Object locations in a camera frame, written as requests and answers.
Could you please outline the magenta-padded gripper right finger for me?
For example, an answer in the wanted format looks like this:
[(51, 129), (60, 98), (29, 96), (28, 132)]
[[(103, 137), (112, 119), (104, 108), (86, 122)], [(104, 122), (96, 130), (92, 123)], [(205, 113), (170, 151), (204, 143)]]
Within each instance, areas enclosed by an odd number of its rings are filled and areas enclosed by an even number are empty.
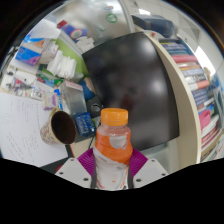
[(147, 159), (138, 150), (133, 150), (127, 177), (129, 189), (141, 188), (167, 175), (167, 171), (155, 158)]

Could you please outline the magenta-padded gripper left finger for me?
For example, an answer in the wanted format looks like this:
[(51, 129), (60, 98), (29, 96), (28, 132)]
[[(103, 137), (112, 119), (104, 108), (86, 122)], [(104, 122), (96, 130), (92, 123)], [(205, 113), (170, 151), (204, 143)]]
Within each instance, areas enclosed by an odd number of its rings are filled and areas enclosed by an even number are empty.
[(95, 189), (97, 176), (93, 149), (87, 150), (78, 158), (69, 158), (55, 175), (81, 187)]

